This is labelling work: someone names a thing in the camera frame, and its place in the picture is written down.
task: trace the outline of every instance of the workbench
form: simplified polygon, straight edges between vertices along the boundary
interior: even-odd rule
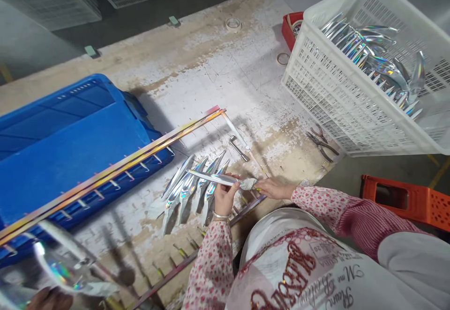
[[[214,105],[227,109],[270,176],[285,183],[314,185],[331,165],[304,134],[315,122],[280,85],[285,67],[276,61],[279,53],[290,53],[281,35],[283,16],[289,12],[292,10],[283,0],[229,0],[180,19],[178,28],[165,25],[105,47],[98,59],[84,55],[4,85],[0,88],[0,114],[87,75],[102,73],[121,90],[136,95],[150,122],[162,132],[187,123]],[[225,27],[230,16],[242,21],[238,33]],[[150,204],[161,197],[187,155],[211,159],[226,149],[224,161],[231,159],[230,172],[263,178],[254,163],[243,162],[230,146],[233,133],[225,121],[216,121],[217,125],[210,122],[182,138],[183,143],[175,143],[175,159],[170,165],[75,232],[118,276],[134,271],[133,285],[140,295],[149,288],[147,278],[152,285],[160,278],[152,262],[168,273],[168,255],[176,263],[182,260],[172,244],[190,254],[193,248],[187,235],[198,243],[202,240],[197,229],[200,216],[194,212],[186,224],[169,227],[164,237],[160,236],[162,217],[155,221],[147,217]],[[282,201],[266,199],[233,227],[235,253],[255,222],[281,205]],[[164,305],[176,308],[182,302],[191,267],[158,292]]]

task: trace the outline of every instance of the blue plastic crate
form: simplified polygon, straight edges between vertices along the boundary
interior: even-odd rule
[[[41,98],[0,118],[0,229],[54,200],[104,169],[162,136],[153,129],[147,112],[137,99],[117,89],[102,74],[91,75],[60,91]],[[106,204],[163,168],[173,154],[163,149],[111,183],[83,197],[50,217],[71,228]],[[39,227],[29,231],[45,240]],[[21,235],[9,245],[18,251],[11,256],[0,249],[0,267],[19,261],[30,253],[31,240]]]

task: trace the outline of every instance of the floral sleeve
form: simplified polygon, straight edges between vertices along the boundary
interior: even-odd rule
[[[378,246],[398,232],[427,234],[382,206],[323,187],[297,187],[292,201],[329,225],[337,236],[351,236],[371,258],[377,260]]]
[[[189,275],[183,309],[224,309],[233,283],[230,226],[213,221]]]

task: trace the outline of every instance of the woman's left hand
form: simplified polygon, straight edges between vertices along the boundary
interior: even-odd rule
[[[227,173],[226,175],[240,179],[240,176],[236,174]],[[233,186],[225,186],[217,184],[216,191],[214,193],[216,197],[216,207],[214,211],[218,215],[231,215],[233,209],[234,195],[239,190],[239,183],[233,184]]]

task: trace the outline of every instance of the hand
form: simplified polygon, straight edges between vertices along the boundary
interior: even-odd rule
[[[74,298],[59,288],[46,287],[33,296],[27,310],[69,310]]]
[[[255,188],[260,189],[260,193],[267,195],[271,199],[291,199],[292,193],[297,188],[296,185],[283,185],[274,178],[264,179],[255,184]]]
[[[240,179],[240,176],[235,174],[231,175],[231,173],[227,173],[226,175]],[[239,190],[239,187],[239,183],[235,183],[231,187],[217,184],[216,191],[214,192],[214,196],[216,197],[216,207],[214,208],[214,211],[216,214],[223,216],[231,215],[234,195]]]

